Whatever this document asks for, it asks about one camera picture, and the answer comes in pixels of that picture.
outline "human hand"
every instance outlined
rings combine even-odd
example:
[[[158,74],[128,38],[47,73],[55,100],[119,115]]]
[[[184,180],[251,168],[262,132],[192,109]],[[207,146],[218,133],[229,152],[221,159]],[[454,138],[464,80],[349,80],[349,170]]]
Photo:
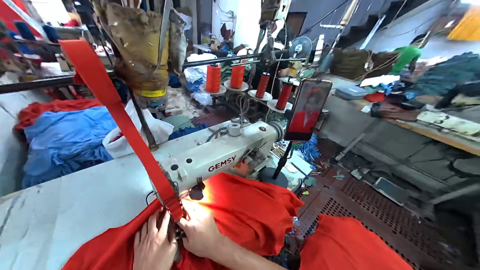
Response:
[[[133,270],[169,270],[177,252],[177,241],[168,241],[167,229],[170,213],[165,212],[160,228],[157,219],[160,211],[148,218],[135,234],[133,244]]]
[[[178,221],[187,235],[183,238],[184,247],[199,257],[213,259],[225,237],[218,230],[212,214],[194,204],[184,204],[184,208],[190,216],[189,221],[184,218]]]

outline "red fabric strap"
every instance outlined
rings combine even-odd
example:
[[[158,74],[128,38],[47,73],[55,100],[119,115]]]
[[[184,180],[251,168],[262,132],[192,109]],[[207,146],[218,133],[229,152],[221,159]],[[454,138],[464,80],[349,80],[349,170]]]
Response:
[[[123,135],[145,167],[159,197],[164,202],[165,207],[169,209],[173,219],[175,221],[180,220],[183,216],[180,200],[125,111],[120,96],[100,59],[84,40],[60,40],[59,42],[62,50],[75,66],[77,74],[81,76],[95,97],[107,107],[113,119],[117,122]]]

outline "red thread spool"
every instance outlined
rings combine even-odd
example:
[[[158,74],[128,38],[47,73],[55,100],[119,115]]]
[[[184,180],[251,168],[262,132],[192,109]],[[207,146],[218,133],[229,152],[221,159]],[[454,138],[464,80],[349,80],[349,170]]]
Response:
[[[284,110],[285,106],[287,105],[288,98],[290,97],[290,93],[292,92],[293,84],[285,84],[283,86],[282,92],[280,93],[280,97],[276,102],[275,108],[278,110]]]
[[[232,77],[230,78],[230,87],[240,88],[243,84],[243,73],[245,72],[245,65],[233,66]]]
[[[260,82],[257,87],[257,98],[264,98],[265,90],[267,90],[268,81],[270,80],[270,73],[264,72],[260,78]]]
[[[210,93],[218,93],[220,91],[220,66],[211,64],[207,66],[207,82],[205,90]]]

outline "white table surface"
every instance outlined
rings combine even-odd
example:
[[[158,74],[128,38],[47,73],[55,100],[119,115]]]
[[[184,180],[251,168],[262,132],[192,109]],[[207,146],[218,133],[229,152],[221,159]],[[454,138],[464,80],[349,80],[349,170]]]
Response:
[[[187,135],[169,141],[154,156],[170,155],[173,144],[176,151],[194,147],[210,134],[205,129],[191,134],[194,140]],[[298,157],[289,161],[305,173],[311,170]],[[300,172],[282,172],[303,178]],[[82,244],[138,215],[151,190],[145,169],[132,154],[0,198],[0,269],[61,269]]]

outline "smartphone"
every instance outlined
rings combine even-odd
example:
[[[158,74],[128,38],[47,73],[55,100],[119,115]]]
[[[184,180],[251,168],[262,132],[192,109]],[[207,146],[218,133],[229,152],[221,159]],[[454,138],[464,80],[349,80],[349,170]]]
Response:
[[[320,79],[303,79],[297,91],[293,116],[288,122],[285,140],[307,142],[332,89],[332,82]]]

